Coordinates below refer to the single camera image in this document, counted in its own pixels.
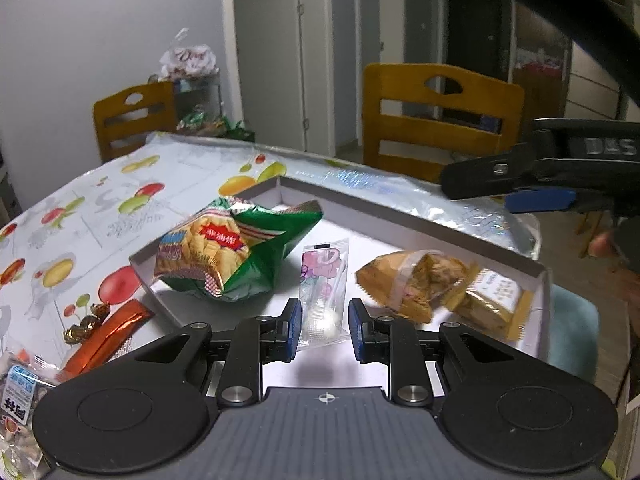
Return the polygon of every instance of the chair backrest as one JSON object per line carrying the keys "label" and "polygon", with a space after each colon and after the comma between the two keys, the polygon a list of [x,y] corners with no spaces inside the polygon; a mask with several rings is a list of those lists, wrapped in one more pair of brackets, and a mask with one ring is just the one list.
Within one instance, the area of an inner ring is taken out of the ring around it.
{"label": "chair backrest", "polygon": [[[441,94],[429,88],[436,76],[455,80],[462,93]],[[464,110],[501,119],[499,134],[443,121],[380,113],[389,99]],[[468,155],[493,155],[518,140],[524,90],[514,84],[464,68],[442,64],[380,64],[364,70],[362,110],[364,163],[380,170],[438,182],[442,164],[396,155],[381,155],[380,141],[394,140],[432,146]]]}
{"label": "chair backrest", "polygon": [[[127,104],[129,97],[138,97],[138,100]],[[127,119],[126,114],[144,108],[146,116]],[[127,144],[125,139],[129,137],[154,130],[174,132],[177,121],[172,83],[164,81],[132,86],[98,101],[94,104],[94,124],[103,162],[127,155],[145,143],[144,139],[133,139]]]}

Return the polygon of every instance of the table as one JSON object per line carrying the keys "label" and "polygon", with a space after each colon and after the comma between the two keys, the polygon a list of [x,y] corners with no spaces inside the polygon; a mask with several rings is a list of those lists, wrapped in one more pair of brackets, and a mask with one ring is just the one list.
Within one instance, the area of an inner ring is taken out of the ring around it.
{"label": "table", "polygon": [[[87,305],[149,302],[129,255],[220,194],[288,176],[392,206],[525,254],[532,238],[497,203],[452,203],[437,186],[320,156],[223,139],[154,133],[130,155],[90,171],[0,230],[0,340],[62,366],[77,347],[63,330]],[[159,317],[130,340],[136,348],[171,327]]]}

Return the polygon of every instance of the dark doorway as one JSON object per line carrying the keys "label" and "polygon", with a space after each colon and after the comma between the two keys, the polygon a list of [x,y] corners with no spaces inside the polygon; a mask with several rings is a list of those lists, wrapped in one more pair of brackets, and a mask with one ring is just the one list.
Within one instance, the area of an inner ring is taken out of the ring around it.
{"label": "dark doorway", "polygon": [[[511,43],[510,0],[447,0],[444,60],[473,72],[507,81]],[[447,80],[445,93],[460,92]],[[479,126],[480,117],[444,110],[444,118]]]}

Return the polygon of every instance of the das logo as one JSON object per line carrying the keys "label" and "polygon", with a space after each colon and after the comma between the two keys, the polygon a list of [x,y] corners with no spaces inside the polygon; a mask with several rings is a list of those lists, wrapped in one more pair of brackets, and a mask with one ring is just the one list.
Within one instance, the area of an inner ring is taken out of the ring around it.
{"label": "das logo", "polygon": [[635,139],[601,139],[585,137],[587,155],[635,156],[638,154]]}

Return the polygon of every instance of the crosshair marking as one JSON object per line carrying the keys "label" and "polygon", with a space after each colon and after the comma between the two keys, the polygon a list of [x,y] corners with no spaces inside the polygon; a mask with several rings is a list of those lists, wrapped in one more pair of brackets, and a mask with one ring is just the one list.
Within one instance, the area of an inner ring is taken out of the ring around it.
{"label": "crosshair marking", "polygon": [[338,399],[338,397],[336,397],[334,394],[330,394],[329,392],[321,394],[318,397],[318,400],[323,404],[329,404],[330,402],[334,402],[335,399]]}

